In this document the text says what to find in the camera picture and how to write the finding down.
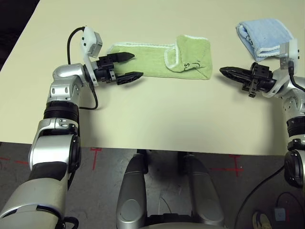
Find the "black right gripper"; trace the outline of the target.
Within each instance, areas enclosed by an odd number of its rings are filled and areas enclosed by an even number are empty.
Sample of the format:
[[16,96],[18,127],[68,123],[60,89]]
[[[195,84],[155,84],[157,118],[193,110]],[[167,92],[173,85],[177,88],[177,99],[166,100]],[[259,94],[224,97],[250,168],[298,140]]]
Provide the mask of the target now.
[[249,97],[255,97],[257,92],[269,92],[276,83],[268,66],[252,63],[250,70],[238,67],[222,67],[219,71],[228,79],[242,83],[242,90]]

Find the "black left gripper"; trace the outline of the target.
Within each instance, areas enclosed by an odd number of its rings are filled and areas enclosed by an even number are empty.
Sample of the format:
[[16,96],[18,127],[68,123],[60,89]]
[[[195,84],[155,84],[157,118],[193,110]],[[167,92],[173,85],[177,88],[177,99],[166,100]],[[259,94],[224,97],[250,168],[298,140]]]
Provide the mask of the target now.
[[127,62],[134,57],[135,55],[130,52],[118,52],[99,57],[99,60],[96,61],[97,68],[93,70],[97,82],[116,82],[117,85],[122,85],[141,78],[143,76],[142,72],[130,72],[118,76],[114,73],[115,62]]

